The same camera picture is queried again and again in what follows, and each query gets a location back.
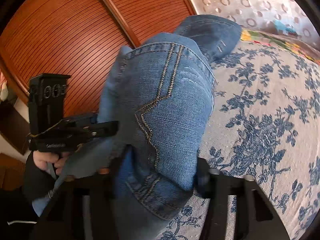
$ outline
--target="floral bedspread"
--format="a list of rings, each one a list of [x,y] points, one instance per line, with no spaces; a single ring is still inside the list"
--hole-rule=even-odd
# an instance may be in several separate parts
[[[320,65],[320,52],[295,38],[291,38],[288,36],[279,36],[262,31],[243,29],[241,40],[252,41],[254,43],[273,46],[276,48],[282,48]]]
[[[215,107],[199,155],[229,176],[252,174],[290,238],[299,239],[320,207],[320,67],[269,41],[239,41],[212,65]],[[198,239],[208,203],[195,192],[157,239]],[[234,196],[228,208],[231,240]]]

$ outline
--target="jeans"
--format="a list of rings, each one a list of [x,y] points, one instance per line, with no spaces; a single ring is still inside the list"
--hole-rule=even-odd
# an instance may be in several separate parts
[[[229,20],[191,16],[173,34],[121,48],[98,116],[98,122],[119,120],[119,131],[73,154],[55,188],[66,175],[90,176],[125,154],[112,203],[119,237],[154,239],[193,194],[197,150],[214,105],[210,64],[228,54],[240,34]]]

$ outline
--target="hand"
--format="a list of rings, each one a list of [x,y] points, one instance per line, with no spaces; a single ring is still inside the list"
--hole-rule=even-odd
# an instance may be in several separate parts
[[[54,166],[57,168],[56,174],[60,175],[63,165],[68,159],[69,154],[70,154],[69,152],[63,152],[62,158],[59,159],[59,156],[55,153],[45,153],[45,152],[34,151],[33,161],[35,165],[43,171],[46,171],[48,169],[48,163],[54,163]]]

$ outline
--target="wooden panel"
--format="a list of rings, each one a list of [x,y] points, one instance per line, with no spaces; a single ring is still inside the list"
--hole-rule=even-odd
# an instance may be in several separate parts
[[[140,42],[159,32],[172,32],[187,16],[185,0],[112,0]]]
[[[133,33],[131,27],[128,25],[126,20],[120,14],[118,8],[115,6],[112,0],[102,0],[105,4],[106,8],[110,11],[110,13],[114,16],[121,29],[125,32],[128,39],[131,41],[135,48],[139,47],[141,44],[137,38],[137,36]]]
[[[29,123],[9,102],[0,104],[0,134],[19,153],[24,155],[28,149],[26,141],[30,133]]]
[[[26,0],[1,40],[22,83],[41,73],[72,76],[65,115],[98,109],[118,50],[131,45],[101,0]]]
[[[23,183],[25,165],[12,157],[0,153],[0,188],[14,190]]]

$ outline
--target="bolt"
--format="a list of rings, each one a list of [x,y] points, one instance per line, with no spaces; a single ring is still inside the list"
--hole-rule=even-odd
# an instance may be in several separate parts
[[[246,181],[255,181],[254,176],[249,175],[249,174],[245,175],[243,178],[244,178]]]
[[[75,176],[73,175],[67,175],[66,178],[64,179],[64,181],[70,182],[70,181],[74,181],[75,180]]]
[[[220,171],[218,169],[211,168],[209,169],[209,173],[213,175],[218,175]]]
[[[103,175],[103,174],[108,174],[108,173],[109,173],[109,168],[101,168],[101,169],[98,169],[98,170],[97,170],[97,173],[98,173],[98,174],[101,174],[101,175]]]

